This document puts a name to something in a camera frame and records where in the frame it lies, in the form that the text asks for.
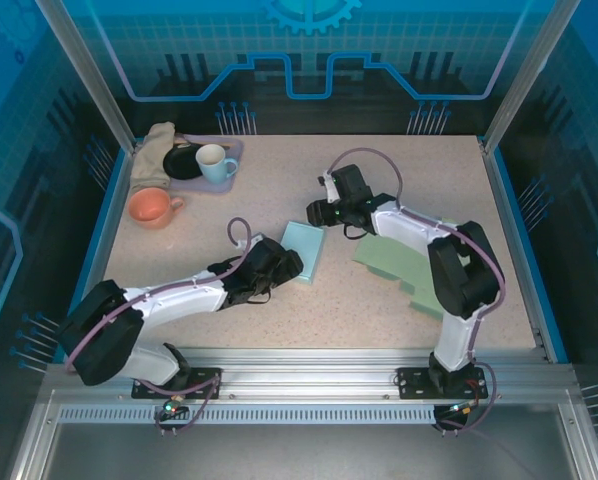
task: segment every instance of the beige cloth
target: beige cloth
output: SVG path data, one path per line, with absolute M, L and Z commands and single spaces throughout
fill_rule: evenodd
M 143 188 L 168 189 L 170 177 L 163 170 L 163 158 L 172 149 L 175 126 L 171 122 L 155 123 L 143 140 L 143 146 L 135 155 L 130 175 L 130 193 Z

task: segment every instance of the gear logo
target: gear logo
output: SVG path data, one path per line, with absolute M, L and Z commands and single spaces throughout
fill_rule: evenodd
M 37 15 L 33 0 L 0 0 L 1 33 L 20 50 L 37 31 Z
M 312 35 L 315 30 L 325 34 L 328 28 L 339 28 L 341 19 L 350 20 L 352 9 L 361 7 L 361 0 L 263 0 L 263 7 L 279 28 Z

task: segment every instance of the beige work surface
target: beige work surface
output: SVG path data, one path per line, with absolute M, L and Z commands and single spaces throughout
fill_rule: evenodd
M 507 280 L 504 305 L 488 316 L 478 346 L 534 346 L 526 310 L 475 137 L 248 136 L 233 190 L 223 196 L 181 194 L 185 209 L 164 230 L 146 231 L 127 212 L 121 219 L 106 278 L 122 287 L 149 286 L 189 277 L 235 256 L 226 237 L 234 216 L 253 232 L 280 240 L 290 220 L 306 223 L 306 206 L 325 197 L 317 177 L 344 150 L 373 147 L 392 157 L 404 177 L 402 203 L 457 223 L 479 222 Z M 394 194 L 395 175 L 381 158 L 354 153 L 373 193 Z M 266 305 L 240 305 L 198 314 L 150 332 L 179 347 L 432 347 L 441 322 L 411 309 L 391 282 L 353 262 L 358 242 L 341 226 L 327 229 L 314 283 L 291 282 L 273 291 Z M 237 238 L 243 228 L 236 226 Z

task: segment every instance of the green towel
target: green towel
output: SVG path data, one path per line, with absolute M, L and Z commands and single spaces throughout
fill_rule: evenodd
M 433 318 L 443 318 L 432 284 L 428 259 L 390 238 L 365 236 L 353 256 L 355 262 L 389 280 L 400 279 L 400 289 L 412 296 L 410 307 Z

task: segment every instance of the lavender tray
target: lavender tray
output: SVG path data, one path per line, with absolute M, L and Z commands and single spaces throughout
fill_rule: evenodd
M 198 143 L 201 145 L 206 145 L 208 143 L 216 143 L 217 145 L 221 145 L 222 147 L 227 148 L 226 157 L 234 158 L 239 164 L 239 168 L 241 168 L 241 154 L 243 153 L 243 142 L 241 140 L 227 137 L 210 137 L 207 135 L 182 135 L 178 136 L 177 138 L 184 138 L 187 142 Z M 235 183 L 235 178 L 238 175 L 239 172 L 219 185 L 210 183 L 203 177 L 197 177 L 191 180 L 177 180 L 173 178 L 170 181 L 170 189 L 187 190 L 190 192 L 214 193 L 221 195 L 232 190 L 232 186 Z

